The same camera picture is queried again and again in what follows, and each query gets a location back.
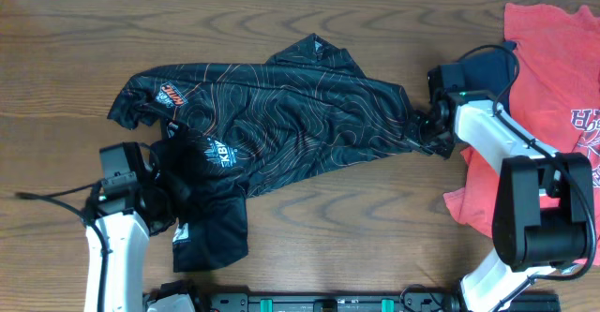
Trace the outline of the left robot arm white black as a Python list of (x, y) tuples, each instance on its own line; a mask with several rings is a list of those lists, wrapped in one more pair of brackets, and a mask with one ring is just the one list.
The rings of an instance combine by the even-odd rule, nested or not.
[(149, 239), (174, 224), (167, 193), (134, 172), (100, 181), (84, 207), (89, 265), (86, 311), (194, 311), (182, 282), (143, 293)]

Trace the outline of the black patterned sports jersey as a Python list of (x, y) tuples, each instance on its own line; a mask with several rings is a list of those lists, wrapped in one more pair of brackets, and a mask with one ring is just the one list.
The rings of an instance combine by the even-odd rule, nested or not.
[(176, 201), (177, 272), (248, 253), (246, 201), (329, 171), (413, 150), (413, 108), (397, 84), (367, 77), (348, 51), (310, 35), (262, 64), (193, 63), (133, 75), (109, 118), (161, 121), (159, 181)]

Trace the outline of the navy blue garment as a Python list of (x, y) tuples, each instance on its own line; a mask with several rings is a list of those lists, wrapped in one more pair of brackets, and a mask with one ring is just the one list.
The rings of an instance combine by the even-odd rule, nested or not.
[(515, 79), (518, 65), (516, 57), (509, 53), (515, 53), (517, 44), (514, 41), (505, 41), (502, 47), (506, 48), (506, 51), (487, 48), (458, 59), (464, 69), (468, 90), (488, 90), (497, 96)]

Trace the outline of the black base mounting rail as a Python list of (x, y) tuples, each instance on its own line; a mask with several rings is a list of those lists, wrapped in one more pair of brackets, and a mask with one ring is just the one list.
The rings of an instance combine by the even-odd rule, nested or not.
[(443, 312), (460, 311), (457, 296), (407, 291), (398, 295), (248, 295), (213, 294), (211, 312)]

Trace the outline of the red printed t-shirt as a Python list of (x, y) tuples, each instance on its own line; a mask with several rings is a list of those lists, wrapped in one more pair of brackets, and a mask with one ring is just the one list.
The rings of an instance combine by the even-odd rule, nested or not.
[[(599, 15), (587, 6), (570, 14), (508, 3), (504, 37), (516, 43), (520, 66), (509, 93), (511, 117), (544, 143), (590, 160), (599, 240)], [(466, 185), (443, 195), (446, 207), (457, 223), (491, 237), (499, 176), (472, 148), (461, 154)]]

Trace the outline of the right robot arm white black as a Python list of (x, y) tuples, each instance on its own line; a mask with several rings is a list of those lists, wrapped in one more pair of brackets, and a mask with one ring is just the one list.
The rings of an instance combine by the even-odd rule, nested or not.
[(571, 281), (592, 268), (598, 237), (583, 154), (539, 141), (484, 91), (435, 98), (430, 114), (409, 117), (404, 135), (428, 155), (449, 154), (463, 141), (499, 176), (493, 248), (442, 298), (442, 311), (506, 311), (537, 281)]

